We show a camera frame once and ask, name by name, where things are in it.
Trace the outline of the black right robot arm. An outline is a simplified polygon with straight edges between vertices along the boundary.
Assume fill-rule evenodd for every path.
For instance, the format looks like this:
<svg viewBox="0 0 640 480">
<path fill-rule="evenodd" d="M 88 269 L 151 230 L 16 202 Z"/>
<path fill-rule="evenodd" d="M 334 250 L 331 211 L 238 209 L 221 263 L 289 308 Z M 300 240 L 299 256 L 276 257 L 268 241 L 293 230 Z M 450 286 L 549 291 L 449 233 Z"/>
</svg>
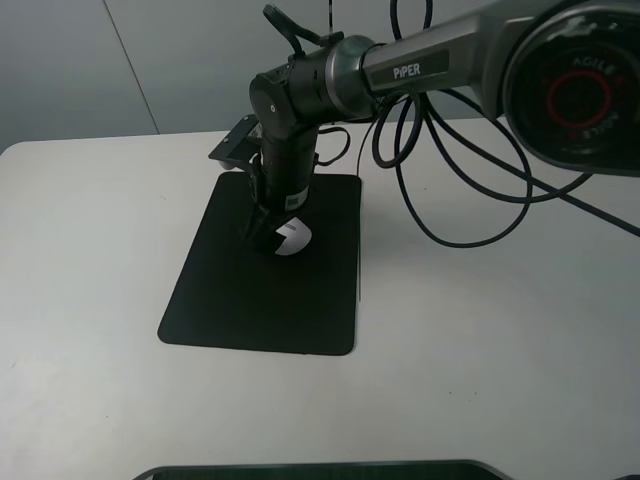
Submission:
<svg viewBox="0 0 640 480">
<path fill-rule="evenodd" d="M 304 205 L 320 127 L 382 124 L 399 97 L 414 106 L 411 141 L 432 119 L 429 92 L 467 86 L 535 157 L 587 174 L 639 172 L 635 1 L 498 1 L 387 44 L 320 36 L 273 5 L 263 13 L 293 52 L 249 88 L 262 130 L 250 167 L 256 246 L 273 244 Z"/>
</svg>

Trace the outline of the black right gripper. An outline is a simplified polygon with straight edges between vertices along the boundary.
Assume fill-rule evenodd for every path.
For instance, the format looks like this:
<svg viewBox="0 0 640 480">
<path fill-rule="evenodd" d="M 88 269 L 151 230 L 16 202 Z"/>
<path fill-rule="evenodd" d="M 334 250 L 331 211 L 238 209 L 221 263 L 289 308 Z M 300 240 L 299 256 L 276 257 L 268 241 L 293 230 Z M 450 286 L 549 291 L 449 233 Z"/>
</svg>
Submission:
<svg viewBox="0 0 640 480">
<path fill-rule="evenodd" d="M 287 214 L 300 210 L 314 175 L 319 127 L 303 127 L 286 139 L 267 133 L 258 122 L 250 139 L 259 143 L 259 158 L 251 165 L 252 200 L 244 240 L 261 254 L 275 254 L 285 240 L 277 232 Z"/>
</svg>

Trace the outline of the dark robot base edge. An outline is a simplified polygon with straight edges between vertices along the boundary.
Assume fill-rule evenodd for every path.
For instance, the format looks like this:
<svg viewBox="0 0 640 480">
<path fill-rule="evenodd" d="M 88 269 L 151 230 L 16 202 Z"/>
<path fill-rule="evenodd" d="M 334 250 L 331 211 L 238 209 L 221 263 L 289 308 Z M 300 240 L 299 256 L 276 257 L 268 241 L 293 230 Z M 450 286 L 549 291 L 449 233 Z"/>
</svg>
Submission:
<svg viewBox="0 0 640 480">
<path fill-rule="evenodd" d="M 474 460 L 156 467 L 136 479 L 509 479 Z"/>
</svg>

